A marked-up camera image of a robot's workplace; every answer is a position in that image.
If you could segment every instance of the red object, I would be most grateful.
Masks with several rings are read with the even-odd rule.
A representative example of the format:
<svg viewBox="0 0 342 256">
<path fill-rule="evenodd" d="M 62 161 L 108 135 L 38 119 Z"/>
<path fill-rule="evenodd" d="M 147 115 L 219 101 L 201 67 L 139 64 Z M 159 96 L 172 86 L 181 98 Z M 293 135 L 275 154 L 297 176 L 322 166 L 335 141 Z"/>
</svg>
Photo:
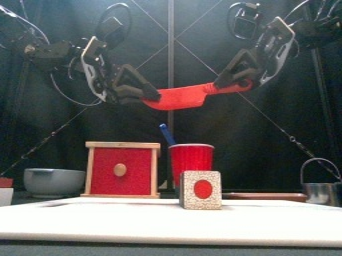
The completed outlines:
<svg viewBox="0 0 342 256">
<path fill-rule="evenodd" d="M 12 188 L 14 179 L 0 177 L 0 188 Z"/>
<path fill-rule="evenodd" d="M 159 197 L 158 143 L 87 142 L 90 147 L 83 196 Z"/>
<path fill-rule="evenodd" d="M 170 147 L 175 186 L 179 186 L 185 171 L 210 171 L 213 169 L 214 147 L 207 144 L 176 144 Z"/>
<path fill-rule="evenodd" d="M 213 193 L 213 186 L 207 180 L 197 181 L 194 185 L 194 193 L 198 198 L 207 199 Z"/>
<path fill-rule="evenodd" d="M 253 82 L 246 80 L 246 85 L 238 83 L 218 89 L 214 83 L 185 86 L 171 89 L 160 89 L 158 92 L 162 97 L 159 101 L 143 99 L 147 106 L 158 110 L 178 110 L 185 108 L 201 107 L 205 103 L 207 95 L 222 93 L 237 93 L 249 91 L 253 88 Z"/>
</svg>

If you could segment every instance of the blue marker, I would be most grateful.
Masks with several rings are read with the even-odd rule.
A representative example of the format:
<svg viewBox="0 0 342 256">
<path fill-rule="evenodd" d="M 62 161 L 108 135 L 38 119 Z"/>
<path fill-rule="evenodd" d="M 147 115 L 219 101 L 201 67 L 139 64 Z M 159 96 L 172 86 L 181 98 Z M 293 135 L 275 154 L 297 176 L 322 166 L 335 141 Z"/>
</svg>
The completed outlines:
<svg viewBox="0 0 342 256">
<path fill-rule="evenodd" d="M 172 135 L 171 135 L 168 129 L 167 129 L 166 124 L 160 124 L 160 125 L 159 125 L 159 128 L 160 128 L 160 131 L 162 131 L 162 133 L 163 133 L 163 135 L 164 135 L 164 138 L 166 138 L 166 141 L 167 141 L 168 145 L 170 145 L 170 146 L 175 145 L 176 142 L 175 142 L 174 137 L 172 137 Z"/>
</svg>

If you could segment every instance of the red box face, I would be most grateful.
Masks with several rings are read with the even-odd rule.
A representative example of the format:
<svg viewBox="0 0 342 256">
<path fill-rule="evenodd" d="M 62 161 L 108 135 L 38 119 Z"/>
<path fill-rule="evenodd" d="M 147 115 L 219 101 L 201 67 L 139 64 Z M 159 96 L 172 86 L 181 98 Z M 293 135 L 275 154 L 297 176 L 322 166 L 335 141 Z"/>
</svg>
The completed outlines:
<svg viewBox="0 0 342 256">
<path fill-rule="evenodd" d="M 95 148 L 91 194 L 150 195 L 151 194 L 151 149 Z M 123 164 L 123 176 L 114 168 Z"/>
</svg>

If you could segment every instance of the gray bowl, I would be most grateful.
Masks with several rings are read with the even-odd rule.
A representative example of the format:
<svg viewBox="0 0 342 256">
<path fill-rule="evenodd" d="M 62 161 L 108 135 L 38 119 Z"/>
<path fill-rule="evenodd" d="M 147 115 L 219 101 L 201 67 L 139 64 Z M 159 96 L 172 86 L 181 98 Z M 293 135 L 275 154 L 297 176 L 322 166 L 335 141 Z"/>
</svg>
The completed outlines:
<svg viewBox="0 0 342 256">
<path fill-rule="evenodd" d="M 84 171 L 44 168 L 31 168 L 24 171 L 24 186 L 36 198 L 79 195 L 84 181 Z"/>
</svg>

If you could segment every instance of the red circle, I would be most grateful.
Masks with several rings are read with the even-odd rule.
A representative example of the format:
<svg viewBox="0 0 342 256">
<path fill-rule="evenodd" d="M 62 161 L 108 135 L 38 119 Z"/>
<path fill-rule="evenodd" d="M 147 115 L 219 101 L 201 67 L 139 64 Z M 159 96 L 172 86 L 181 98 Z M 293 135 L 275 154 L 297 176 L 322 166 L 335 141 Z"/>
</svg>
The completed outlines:
<svg viewBox="0 0 342 256">
<path fill-rule="evenodd" d="M 207 180 L 197 181 L 194 185 L 194 192 L 198 198 L 207 199 L 213 193 L 213 186 Z"/>
</svg>

